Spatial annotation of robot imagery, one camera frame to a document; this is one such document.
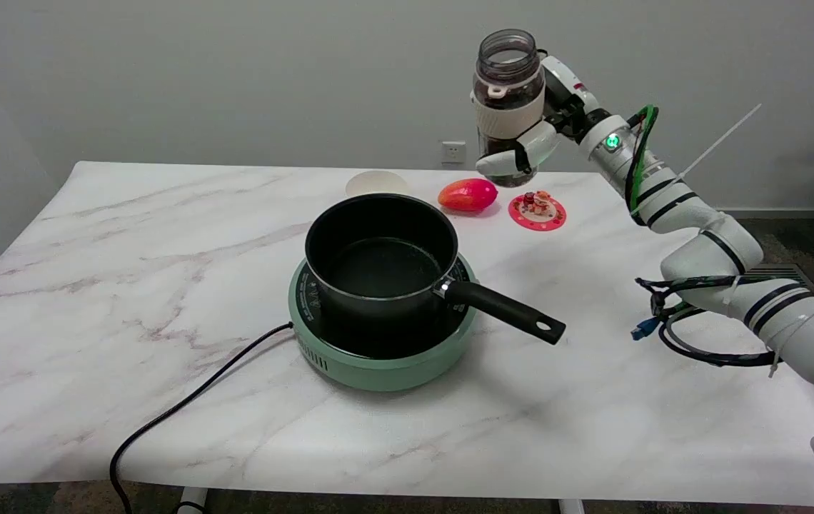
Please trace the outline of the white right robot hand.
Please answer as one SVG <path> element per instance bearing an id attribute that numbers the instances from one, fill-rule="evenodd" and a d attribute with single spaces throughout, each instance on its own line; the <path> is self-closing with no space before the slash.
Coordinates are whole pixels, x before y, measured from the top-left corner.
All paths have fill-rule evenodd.
<path id="1" fill-rule="evenodd" d="M 474 101 L 478 131 L 504 144 L 486 151 L 476 171 L 488 180 L 527 178 L 553 155 L 563 139 L 580 143 L 594 124 L 599 101 L 556 56 L 542 56 L 542 92 L 528 104 L 496 110 Z"/>

